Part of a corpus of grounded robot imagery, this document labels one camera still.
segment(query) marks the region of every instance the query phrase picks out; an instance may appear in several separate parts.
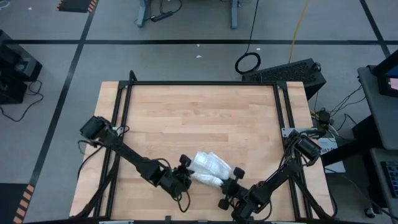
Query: wooden table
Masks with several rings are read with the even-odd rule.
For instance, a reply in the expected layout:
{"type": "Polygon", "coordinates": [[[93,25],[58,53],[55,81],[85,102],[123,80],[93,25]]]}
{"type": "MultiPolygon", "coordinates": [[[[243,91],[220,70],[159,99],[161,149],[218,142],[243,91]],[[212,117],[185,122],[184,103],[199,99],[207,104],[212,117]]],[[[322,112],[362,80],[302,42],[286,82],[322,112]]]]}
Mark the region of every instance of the wooden table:
{"type": "MultiPolygon", "coordinates": [[[[95,115],[111,120],[117,86],[117,82],[102,84],[95,115]]],[[[302,83],[290,82],[288,88],[296,127],[311,127],[302,83]]],[[[283,94],[279,93],[284,107],[283,94]]],[[[118,122],[124,96],[121,102],[118,122]]],[[[246,171],[239,181],[245,187],[267,179],[278,168],[283,155],[271,86],[133,86],[127,125],[131,129],[124,142],[142,156],[164,157],[177,166],[181,154],[193,158],[198,151],[214,152],[232,168],[239,166],[246,171]]],[[[86,156],[93,151],[87,147],[86,156]]],[[[104,150],[81,171],[70,215],[76,215],[98,188],[103,157],[104,150]]],[[[321,160],[304,171],[309,191],[331,215],[333,208],[321,160]]],[[[296,189],[304,217],[302,194],[296,189]]],[[[151,186],[122,158],[111,218],[164,220],[171,215],[172,220],[231,220],[232,208],[224,211],[217,207],[218,200],[223,198],[220,189],[193,181],[189,192],[191,206],[182,213],[167,193],[151,186]]],[[[101,214],[107,198],[105,193],[101,214]]],[[[271,200],[273,211],[269,220],[294,220],[288,182],[272,194],[271,200]]],[[[182,207],[186,204],[187,197],[183,196],[182,207]]],[[[254,218],[264,218],[268,212],[269,207],[254,218]]]]}

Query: desk leg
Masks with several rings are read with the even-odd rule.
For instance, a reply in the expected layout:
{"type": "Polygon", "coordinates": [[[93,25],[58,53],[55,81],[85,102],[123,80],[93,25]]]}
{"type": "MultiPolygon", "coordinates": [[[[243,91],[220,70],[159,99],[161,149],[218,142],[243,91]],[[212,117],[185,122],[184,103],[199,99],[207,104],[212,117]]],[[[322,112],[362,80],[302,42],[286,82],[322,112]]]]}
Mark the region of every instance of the desk leg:
{"type": "Polygon", "coordinates": [[[343,159],[356,155],[362,150],[364,150],[364,147],[359,140],[350,142],[322,155],[322,164],[323,166],[334,164],[335,162],[339,162],[343,159]]]}
{"type": "Polygon", "coordinates": [[[353,127],[355,141],[342,145],[335,150],[322,155],[323,165],[327,166],[342,161],[353,155],[366,152],[372,147],[382,147],[379,133],[373,117],[368,116],[353,127]]]}
{"type": "Polygon", "coordinates": [[[145,23],[145,18],[147,17],[147,13],[149,12],[151,0],[139,0],[139,13],[136,21],[136,25],[138,27],[143,27],[145,23]]]}
{"type": "Polygon", "coordinates": [[[231,29],[238,28],[238,0],[231,1],[231,29]]]}
{"type": "MultiPolygon", "coordinates": [[[[383,195],[381,185],[380,185],[381,180],[380,180],[379,176],[377,175],[376,166],[372,159],[371,152],[368,151],[368,152],[364,153],[362,155],[362,160],[365,165],[364,167],[365,167],[366,174],[368,176],[369,185],[368,185],[367,189],[363,189],[363,186],[361,186],[361,185],[359,185],[359,187],[361,187],[362,190],[367,190],[367,191],[362,191],[362,192],[368,193],[368,194],[366,194],[366,196],[369,196],[369,198],[372,199],[373,201],[375,201],[380,207],[387,208],[386,199],[384,199],[384,195],[383,195]]],[[[369,205],[369,208],[370,207],[373,208],[374,213],[376,213],[376,214],[382,213],[378,208],[372,206],[371,203],[369,205]]]]}

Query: electronic device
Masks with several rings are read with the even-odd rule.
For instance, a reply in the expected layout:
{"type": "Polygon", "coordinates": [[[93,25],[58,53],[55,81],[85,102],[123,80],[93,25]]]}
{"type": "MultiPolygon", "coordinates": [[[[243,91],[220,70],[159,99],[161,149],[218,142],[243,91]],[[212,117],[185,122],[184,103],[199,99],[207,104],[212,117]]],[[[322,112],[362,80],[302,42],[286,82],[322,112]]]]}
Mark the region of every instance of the electronic device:
{"type": "MultiPolygon", "coordinates": [[[[153,160],[142,157],[124,144],[112,124],[102,117],[91,117],[80,129],[80,132],[92,145],[104,146],[125,158],[136,167],[143,179],[154,187],[162,187],[175,201],[181,200],[182,192],[186,192],[191,186],[190,174],[192,174],[192,171],[187,169],[191,160],[186,155],[181,155],[181,165],[174,169],[170,167],[168,162],[166,166],[160,162],[160,159],[153,160]]],[[[116,172],[117,168],[118,166],[111,168],[105,184],[99,187],[95,196],[76,217],[87,217],[90,214],[99,196],[102,195],[111,181],[112,177],[110,176],[116,172]]]]}
{"type": "Polygon", "coordinates": [[[308,100],[326,83],[319,63],[315,63],[312,58],[245,73],[242,81],[303,82],[308,100]]]}
{"type": "Polygon", "coordinates": [[[0,68],[9,76],[22,82],[36,81],[42,64],[20,45],[6,44],[11,38],[0,30],[0,68]]]}
{"type": "Polygon", "coordinates": [[[166,19],[167,17],[170,17],[174,14],[173,11],[169,11],[169,12],[165,12],[163,14],[160,14],[158,16],[151,16],[150,19],[152,22],[157,22],[157,21],[161,21],[162,19],[166,19]]]}
{"type": "Polygon", "coordinates": [[[381,162],[391,196],[398,198],[398,162],[381,162]]]}
{"type": "MultiPolygon", "coordinates": [[[[224,181],[221,186],[221,191],[225,198],[221,199],[218,206],[227,210],[231,205],[233,207],[232,218],[239,224],[247,224],[253,222],[250,219],[251,214],[260,213],[270,202],[271,195],[281,184],[283,184],[289,177],[293,177],[295,182],[299,182],[294,175],[302,168],[294,158],[294,152],[298,151],[302,157],[309,161],[304,166],[312,166],[320,156],[320,147],[315,144],[305,133],[299,133],[293,130],[287,139],[284,141],[286,153],[282,158],[279,168],[265,181],[260,181],[254,184],[250,189],[246,189],[238,184],[238,179],[242,179],[244,171],[240,168],[235,168],[235,179],[229,178],[224,181]]],[[[310,193],[302,184],[298,184],[304,195],[309,196],[310,193]]],[[[310,198],[310,203],[314,211],[320,218],[332,219],[328,216],[315,199],[310,198]]]]}
{"type": "Polygon", "coordinates": [[[377,76],[380,94],[398,97],[398,50],[379,65],[371,67],[371,71],[377,76]]]}
{"type": "Polygon", "coordinates": [[[0,105],[22,103],[27,85],[0,70],[0,105]]]}

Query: metal bracket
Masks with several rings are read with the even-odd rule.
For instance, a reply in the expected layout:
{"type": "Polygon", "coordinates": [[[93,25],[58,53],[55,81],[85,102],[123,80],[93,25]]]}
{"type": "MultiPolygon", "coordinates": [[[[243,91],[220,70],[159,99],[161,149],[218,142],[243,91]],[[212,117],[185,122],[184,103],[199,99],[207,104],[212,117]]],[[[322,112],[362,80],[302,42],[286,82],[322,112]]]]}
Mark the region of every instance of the metal bracket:
{"type": "Polygon", "coordinates": [[[130,70],[128,81],[119,81],[118,89],[127,88],[128,85],[133,85],[137,81],[136,74],[130,70]]]}
{"type": "Polygon", "coordinates": [[[287,90],[287,84],[285,81],[276,81],[276,85],[283,90],[287,90]]]}
{"type": "Polygon", "coordinates": [[[318,130],[317,128],[282,128],[282,135],[284,138],[287,138],[287,136],[290,135],[290,133],[296,130],[298,133],[302,131],[316,131],[318,130]]]}

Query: white cloth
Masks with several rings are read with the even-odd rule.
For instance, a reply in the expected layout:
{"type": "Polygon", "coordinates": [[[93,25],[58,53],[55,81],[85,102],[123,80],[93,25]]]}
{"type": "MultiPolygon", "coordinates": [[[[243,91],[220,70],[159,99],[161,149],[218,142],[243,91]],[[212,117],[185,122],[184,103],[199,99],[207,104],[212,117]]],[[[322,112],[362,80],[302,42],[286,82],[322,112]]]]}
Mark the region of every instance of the white cloth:
{"type": "Polygon", "coordinates": [[[208,185],[221,186],[231,175],[231,167],[214,153],[198,152],[188,169],[195,171],[191,176],[208,185]]]}

